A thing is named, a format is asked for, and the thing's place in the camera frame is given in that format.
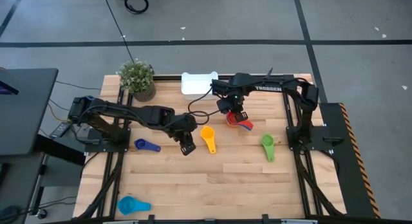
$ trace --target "yellow and black warning tape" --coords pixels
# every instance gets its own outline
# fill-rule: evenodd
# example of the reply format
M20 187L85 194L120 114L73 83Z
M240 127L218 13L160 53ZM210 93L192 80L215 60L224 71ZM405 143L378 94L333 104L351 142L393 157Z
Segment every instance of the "yellow and black warning tape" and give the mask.
M350 140L352 142L353 150L355 151L355 156L358 159L359 169L360 169L360 172L362 173L363 181L365 183L366 191L368 192L368 196L369 196L369 199L372 205L373 212L375 213L376 218L380 218L380 212L378 210L378 205L376 204L375 197L372 192L371 184L369 183L368 176L366 175L365 165L363 164L361 152L359 151L359 147L356 142L355 135L353 134L352 126L350 125L350 122L349 122L348 113L346 111L344 104L339 104L339 105L341 106L341 109L342 109L343 118L345 119L346 128L348 129L348 133L350 136Z

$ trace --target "green measuring spoon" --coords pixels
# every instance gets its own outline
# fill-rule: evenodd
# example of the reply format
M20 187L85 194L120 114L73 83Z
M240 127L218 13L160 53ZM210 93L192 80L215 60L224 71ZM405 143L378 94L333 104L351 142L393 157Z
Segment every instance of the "green measuring spoon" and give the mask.
M261 143L265 148L268 161L273 162L275 160L275 146L273 137L269 134L265 134L263 135Z

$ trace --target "gray concrete floor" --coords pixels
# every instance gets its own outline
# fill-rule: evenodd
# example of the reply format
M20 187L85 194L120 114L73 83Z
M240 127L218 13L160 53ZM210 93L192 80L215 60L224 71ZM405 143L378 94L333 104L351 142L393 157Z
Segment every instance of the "gray concrete floor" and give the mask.
M0 21L14 1L0 0ZM303 40L294 0L149 2L146 13L132 15L122 0L109 0L127 41ZM412 0L301 3L312 40L412 39ZM104 0L21 0L0 36L0 42L121 40ZM314 50L328 100L346 104L382 217L412 219L412 138L407 132L412 121L412 46L315 46ZM271 67L274 73L312 73L306 47L298 45L132 46L130 51L150 62L157 73L264 73ZM100 87L104 75L114 74L128 60L121 46L0 48L2 67L58 68L58 80L89 87ZM51 97L69 107L73 97L97 93L58 84ZM55 111L60 117L67 114ZM47 113L42 129L51 133L58 124ZM42 202L73 195L76 187L51 188ZM67 220L72 211L73 206L50 208L50 216L41 222ZM30 217L27 222L39 221Z

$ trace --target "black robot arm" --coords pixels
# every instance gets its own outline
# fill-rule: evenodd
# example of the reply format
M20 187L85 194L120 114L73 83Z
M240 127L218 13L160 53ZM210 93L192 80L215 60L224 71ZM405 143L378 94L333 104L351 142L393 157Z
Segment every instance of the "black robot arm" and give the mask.
M100 131L106 141L120 143L122 129L107 123L101 115L138 122L149 129L160 130L180 143L184 155L196 149L191 132L197 128L195 118L184 113L175 115L174 109L163 106L133 107L120 105L94 97L75 98L68 115L73 124L86 123Z
M297 124L296 140L302 144L311 142L312 113L317 107L319 90L305 79L285 79L283 76L258 78L248 73L237 73L228 82L212 80L212 94L218 96L219 110L226 114L229 111L235 114L238 122L248 118L243 111L244 96L252 91L267 91L286 93L302 109L302 119Z

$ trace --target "black tape line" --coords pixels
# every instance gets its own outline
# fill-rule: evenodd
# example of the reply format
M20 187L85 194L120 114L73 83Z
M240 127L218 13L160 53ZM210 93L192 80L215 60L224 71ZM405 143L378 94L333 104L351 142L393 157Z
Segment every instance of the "black tape line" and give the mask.
M15 0L13 3L13 6L11 7L11 9L8 11L3 23L1 23L0 26L0 37L2 36L2 34L5 32L8 23L10 22L10 20L12 19L15 11L17 10L17 7L19 6L21 0Z
M127 41L128 46L192 46L192 45L237 45L279 44L304 45L303 40L193 40L193 41ZM0 42L0 48L45 48L45 47L111 47L124 46L123 41L95 42Z
M306 50L308 51L310 65L312 67L312 72L314 73L314 80L315 80L316 86L319 88L319 98L321 102L328 102L328 99L326 98L326 92L324 91L324 86L323 86L323 82L321 78L321 72L319 71L319 67L317 65L314 47L312 46L312 43L310 40L308 26L306 24L306 20L304 19L301 0L294 0L294 1L295 1L295 7L297 10L297 17L299 18L299 23L301 24L301 28L302 28L303 39L306 43Z
M412 40L323 40L310 41L312 45L402 45L412 44Z

